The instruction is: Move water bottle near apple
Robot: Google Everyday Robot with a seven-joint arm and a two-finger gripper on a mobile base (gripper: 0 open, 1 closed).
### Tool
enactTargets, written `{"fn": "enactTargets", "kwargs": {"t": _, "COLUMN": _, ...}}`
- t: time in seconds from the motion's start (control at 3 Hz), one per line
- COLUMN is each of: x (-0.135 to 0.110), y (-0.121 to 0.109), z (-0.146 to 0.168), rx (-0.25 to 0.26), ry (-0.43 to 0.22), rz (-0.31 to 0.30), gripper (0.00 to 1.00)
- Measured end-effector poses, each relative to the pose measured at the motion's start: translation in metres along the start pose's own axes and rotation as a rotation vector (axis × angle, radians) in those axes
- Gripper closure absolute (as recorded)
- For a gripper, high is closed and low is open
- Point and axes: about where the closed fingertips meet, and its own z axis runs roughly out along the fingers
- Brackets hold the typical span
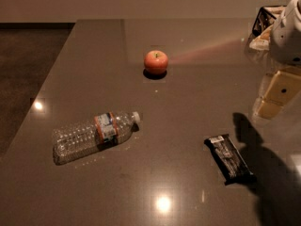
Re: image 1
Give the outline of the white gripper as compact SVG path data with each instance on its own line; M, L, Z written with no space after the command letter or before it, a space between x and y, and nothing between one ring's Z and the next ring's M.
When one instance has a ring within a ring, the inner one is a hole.
M275 20L270 34L270 54L279 63L301 65L301 0L291 0ZM300 91L300 67L267 73L261 81L254 115L273 119Z

